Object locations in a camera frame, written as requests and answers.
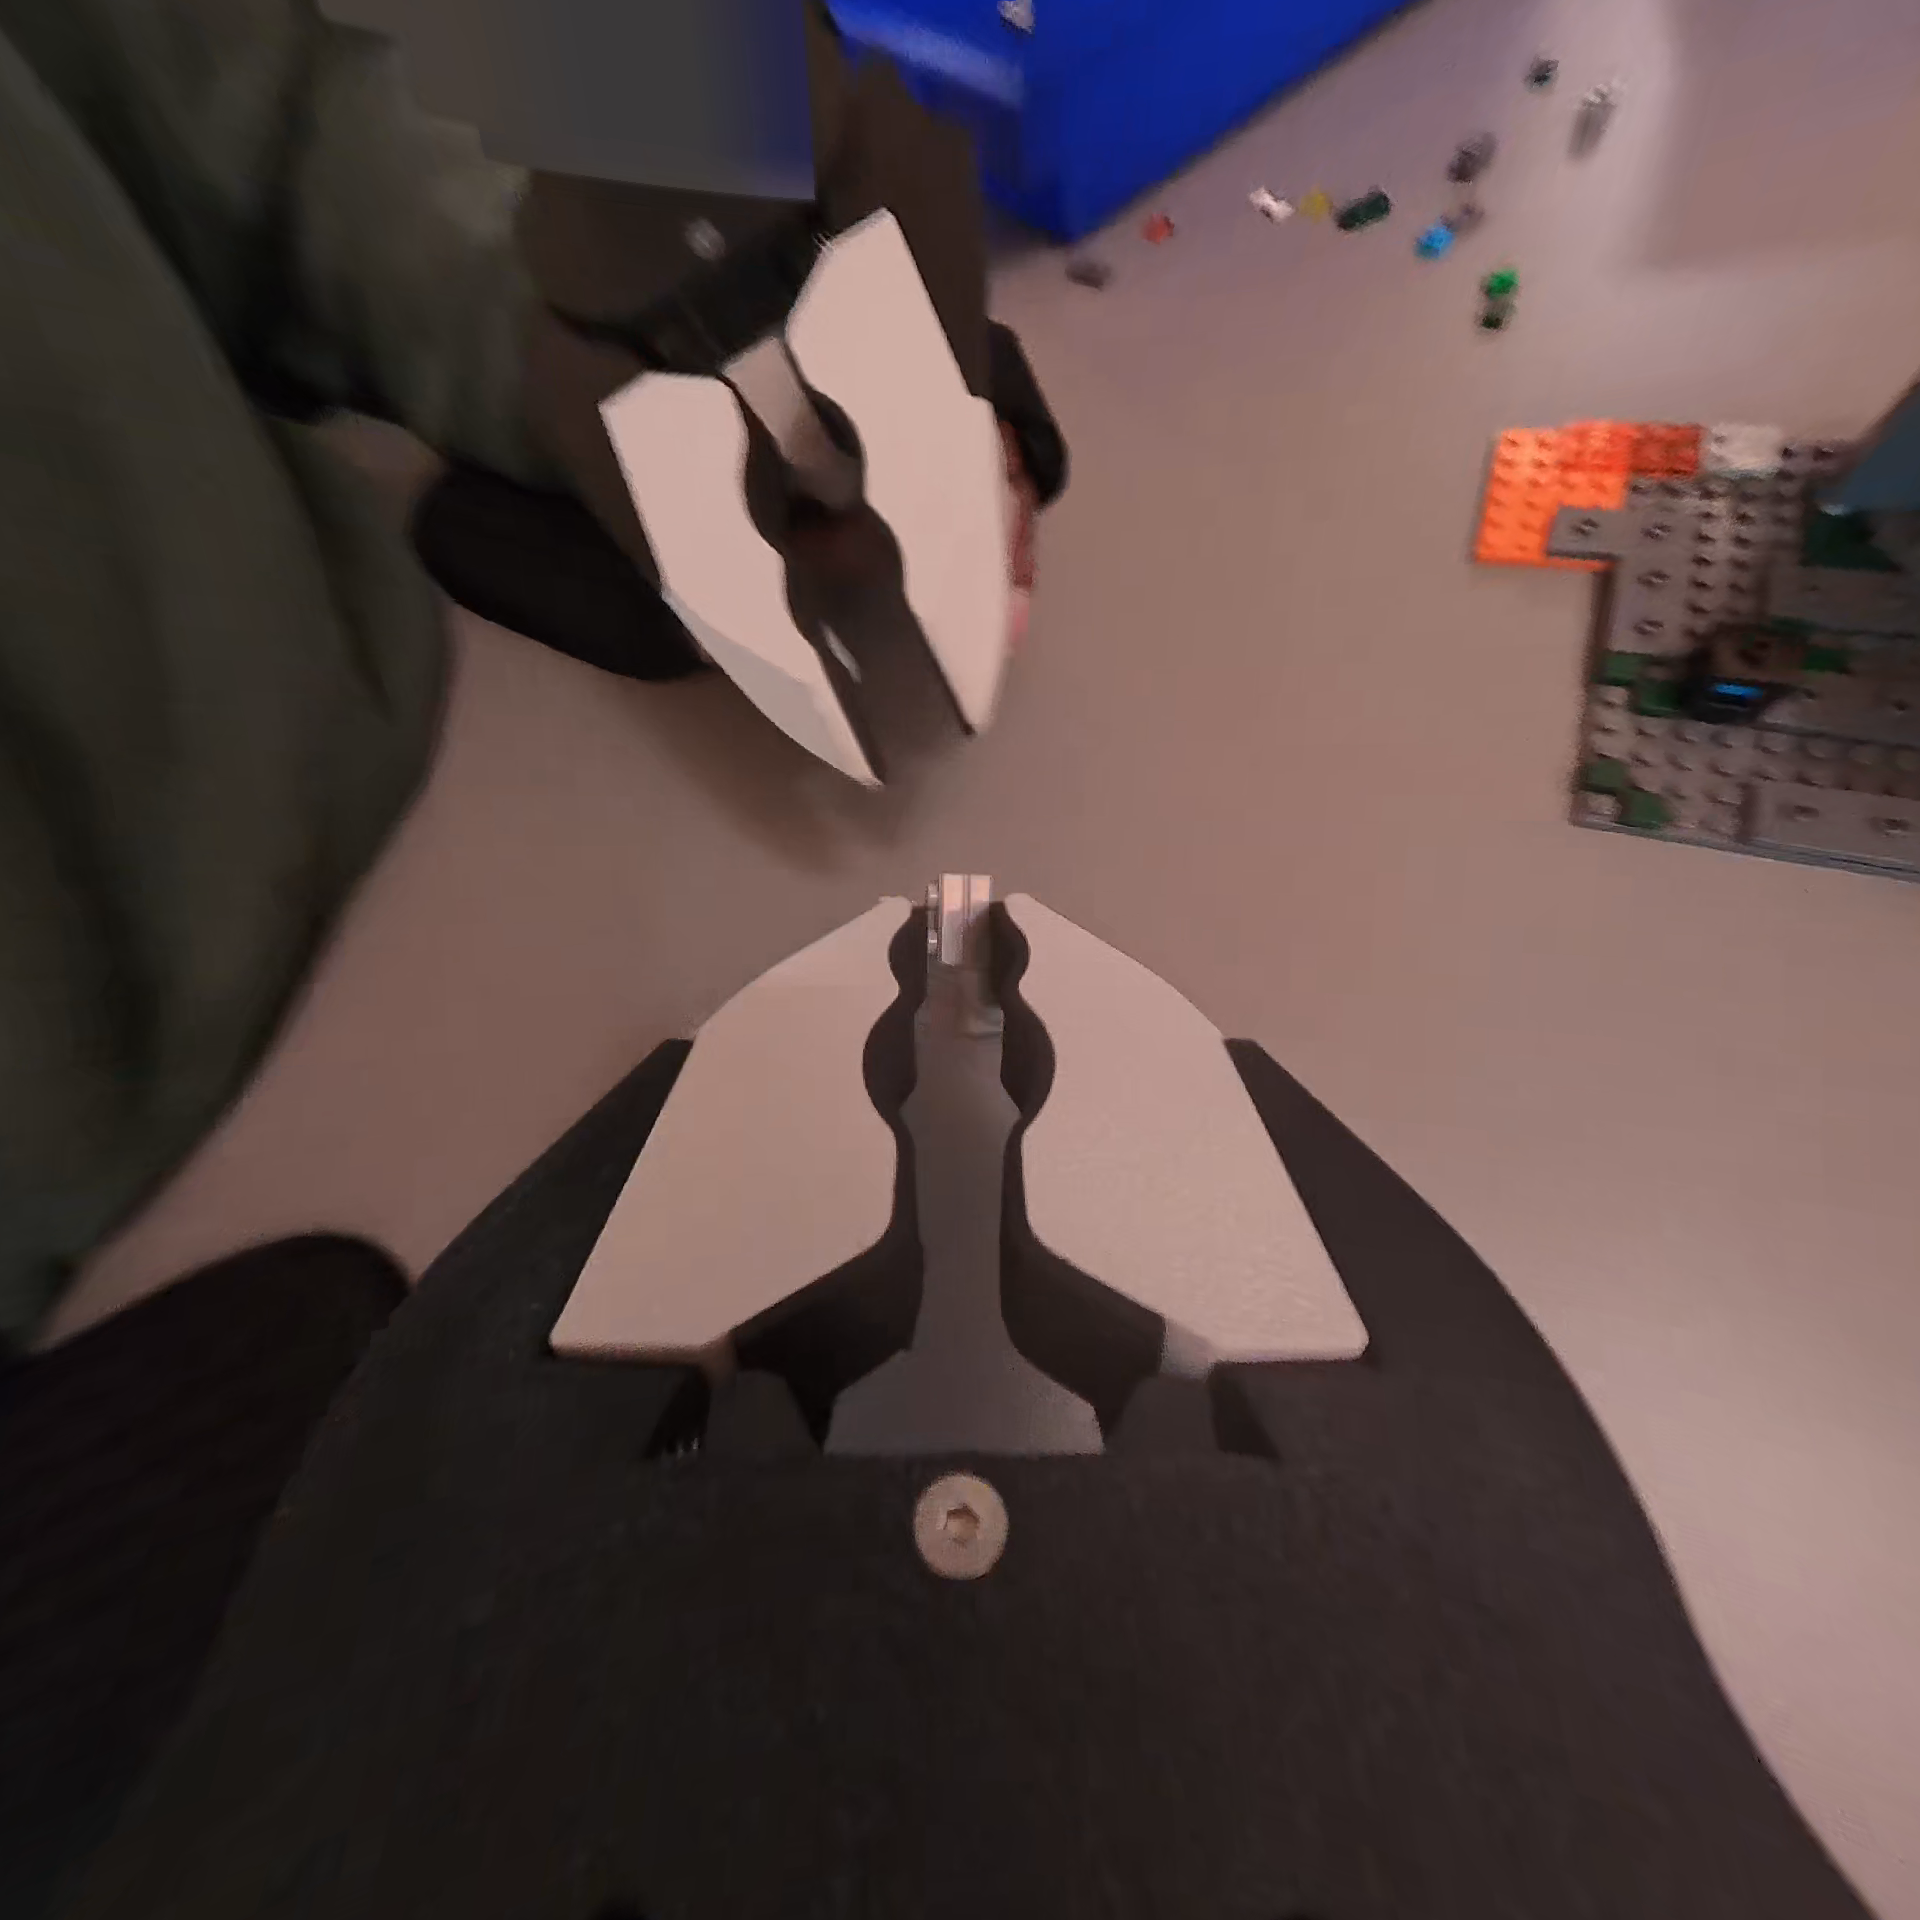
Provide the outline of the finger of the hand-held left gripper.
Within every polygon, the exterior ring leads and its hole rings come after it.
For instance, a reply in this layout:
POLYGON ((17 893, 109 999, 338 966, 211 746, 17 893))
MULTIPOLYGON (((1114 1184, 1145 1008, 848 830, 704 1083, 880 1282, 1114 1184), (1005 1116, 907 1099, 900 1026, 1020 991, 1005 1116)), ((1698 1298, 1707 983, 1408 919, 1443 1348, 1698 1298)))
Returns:
POLYGON ((696 650, 825 773, 880 784, 825 650, 784 594, 784 551, 745 512, 745 412, 713 375, 638 375, 604 403, 664 601, 696 650))
POLYGON ((797 400, 855 438, 860 503, 951 695, 988 729, 1017 658, 1017 487, 998 412, 971 386, 900 217, 840 230, 794 311, 797 400))

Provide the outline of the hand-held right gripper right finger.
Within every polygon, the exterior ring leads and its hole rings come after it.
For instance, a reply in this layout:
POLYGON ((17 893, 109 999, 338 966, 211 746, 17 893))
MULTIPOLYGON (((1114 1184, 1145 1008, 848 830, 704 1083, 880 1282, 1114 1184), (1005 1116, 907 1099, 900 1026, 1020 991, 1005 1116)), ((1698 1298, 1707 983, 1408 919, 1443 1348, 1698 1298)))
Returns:
POLYGON ((1364 1322, 1289 1184, 1220 1018, 1084 919, 1017 893, 1020 1015, 1051 1090, 1020 1125, 1020 1211, 1171 1337, 1171 1365, 1360 1365, 1364 1322))

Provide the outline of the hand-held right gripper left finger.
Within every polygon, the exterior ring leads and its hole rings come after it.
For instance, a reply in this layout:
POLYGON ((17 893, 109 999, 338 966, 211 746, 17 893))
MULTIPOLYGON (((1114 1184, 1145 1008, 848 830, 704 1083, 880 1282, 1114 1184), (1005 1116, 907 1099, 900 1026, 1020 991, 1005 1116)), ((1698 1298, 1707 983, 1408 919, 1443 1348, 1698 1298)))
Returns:
POLYGON ((555 1353, 713 1365, 797 1337, 840 1282, 907 1290, 880 1353, 907 1348, 922 918, 880 901, 731 991, 552 1328, 555 1353))

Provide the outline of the light grey toy brick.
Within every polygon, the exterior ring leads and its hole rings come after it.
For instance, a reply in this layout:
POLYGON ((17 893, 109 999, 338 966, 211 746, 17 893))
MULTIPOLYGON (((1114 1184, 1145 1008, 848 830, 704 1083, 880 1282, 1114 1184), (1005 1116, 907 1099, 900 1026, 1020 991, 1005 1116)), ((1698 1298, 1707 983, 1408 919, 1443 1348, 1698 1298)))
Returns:
POLYGON ((998 1043, 998 886, 988 880, 934 880, 922 901, 922 1018, 947 1039, 998 1043))

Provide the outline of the person's left forearm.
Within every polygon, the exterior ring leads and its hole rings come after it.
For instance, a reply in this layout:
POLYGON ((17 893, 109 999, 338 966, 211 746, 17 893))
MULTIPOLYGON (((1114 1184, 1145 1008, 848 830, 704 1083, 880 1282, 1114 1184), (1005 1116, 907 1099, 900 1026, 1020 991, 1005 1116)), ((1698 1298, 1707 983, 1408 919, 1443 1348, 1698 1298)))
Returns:
POLYGON ((420 799, 441 601, 326 423, 539 477, 511 217, 317 11, 9 11, 9 1348, 224 1125, 420 799))

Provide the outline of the person's left hand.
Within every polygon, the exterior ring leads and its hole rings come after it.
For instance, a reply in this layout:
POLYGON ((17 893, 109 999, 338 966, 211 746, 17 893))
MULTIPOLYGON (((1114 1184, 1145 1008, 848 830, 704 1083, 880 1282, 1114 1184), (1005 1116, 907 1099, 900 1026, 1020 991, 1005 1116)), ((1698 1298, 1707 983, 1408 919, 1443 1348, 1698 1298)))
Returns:
POLYGON ((1043 520, 1043 495, 1039 495, 1039 475, 1020 459, 1020 438, 998 423, 998 448, 1005 448, 1005 650, 1031 643, 1031 607, 1039 607, 1039 520, 1043 520))

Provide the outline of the blue plastic bin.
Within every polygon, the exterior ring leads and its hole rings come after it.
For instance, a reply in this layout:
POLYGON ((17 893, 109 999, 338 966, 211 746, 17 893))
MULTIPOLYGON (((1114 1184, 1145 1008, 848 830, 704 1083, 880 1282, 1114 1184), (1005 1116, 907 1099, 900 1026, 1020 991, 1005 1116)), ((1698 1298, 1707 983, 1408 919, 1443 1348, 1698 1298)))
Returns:
POLYGON ((827 0, 855 52, 961 123, 998 217, 1084 244, 1403 0, 827 0))

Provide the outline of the scatter of small toy pieces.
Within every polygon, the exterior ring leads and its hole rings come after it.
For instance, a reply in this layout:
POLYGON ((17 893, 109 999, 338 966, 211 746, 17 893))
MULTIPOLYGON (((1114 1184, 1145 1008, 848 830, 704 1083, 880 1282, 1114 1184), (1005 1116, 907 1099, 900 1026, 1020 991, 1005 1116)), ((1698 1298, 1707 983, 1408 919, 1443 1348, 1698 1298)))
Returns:
MULTIPOLYGON (((1594 86, 1594 94, 1575 103, 1575 116, 1573 116, 1573 163, 1582 163, 1582 152, 1607 137, 1618 106, 1623 106, 1623 86, 1594 86)), ((1503 137, 1496 137, 1496 131, 1479 131, 1479 137, 1465 137, 1465 144, 1446 152, 1446 205, 1414 230, 1414 244, 1408 244, 1414 258, 1446 258, 1446 255, 1484 225, 1479 182, 1496 179, 1496 163, 1503 163, 1503 137)), ((1326 230, 1342 230, 1342 240, 1364 240, 1364 230, 1379 230, 1379 225, 1394 217, 1394 197, 1388 197, 1388 192, 1360 192, 1360 197, 1326 197, 1326 192, 1304 192, 1304 197, 1253 192, 1253 217, 1276 225, 1276 230, 1279 230, 1279 225, 1326 225, 1326 230)), ((1514 293, 1523 293, 1514 264, 1479 273, 1479 331, 1484 331, 1484 332, 1503 332, 1503 331, 1514 319, 1514 293)))

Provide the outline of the toy brick cave model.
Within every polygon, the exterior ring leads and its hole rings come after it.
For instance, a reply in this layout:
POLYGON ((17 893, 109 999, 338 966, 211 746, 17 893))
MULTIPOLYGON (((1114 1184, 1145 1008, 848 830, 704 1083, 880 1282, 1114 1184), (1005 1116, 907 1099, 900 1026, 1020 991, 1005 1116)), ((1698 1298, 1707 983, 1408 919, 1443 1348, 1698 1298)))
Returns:
POLYGON ((1856 446, 1573 423, 1479 564, 1594 572, 1573 826, 1920 886, 1920 386, 1856 446))

